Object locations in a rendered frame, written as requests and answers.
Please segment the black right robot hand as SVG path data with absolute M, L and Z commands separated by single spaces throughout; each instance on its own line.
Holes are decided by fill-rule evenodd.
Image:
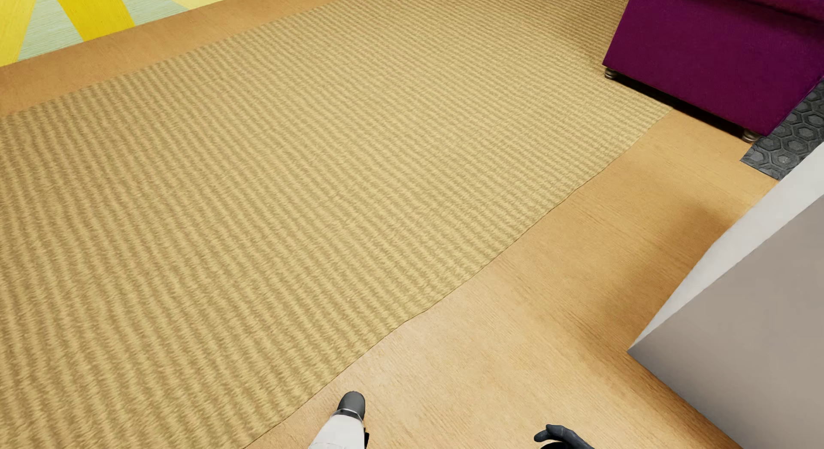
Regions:
M 558 424 L 546 424 L 533 440 L 543 444 L 541 449 L 594 449 L 576 432 Z

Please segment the grey white counter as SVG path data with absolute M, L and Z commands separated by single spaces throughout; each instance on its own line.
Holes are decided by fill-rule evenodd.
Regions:
M 824 143 L 711 245 L 628 353 L 742 449 L 824 449 Z

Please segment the grey hexagon pattern mat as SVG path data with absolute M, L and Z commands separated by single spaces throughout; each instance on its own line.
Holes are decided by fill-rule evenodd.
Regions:
M 759 138 L 741 162 L 782 180 L 824 143 L 824 79 L 767 137 Z

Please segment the tan woven rug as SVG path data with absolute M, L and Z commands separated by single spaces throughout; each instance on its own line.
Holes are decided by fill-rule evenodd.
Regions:
M 239 449 L 668 108 L 629 0 L 335 0 L 0 118 L 0 449 Z

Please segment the purple sofa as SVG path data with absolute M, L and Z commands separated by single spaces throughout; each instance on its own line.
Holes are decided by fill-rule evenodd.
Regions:
M 824 79 L 824 0 L 629 0 L 603 65 L 753 141 Z

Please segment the yellow striped rug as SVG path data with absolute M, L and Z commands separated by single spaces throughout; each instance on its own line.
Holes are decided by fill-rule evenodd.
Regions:
M 0 0 L 0 67 L 223 0 Z

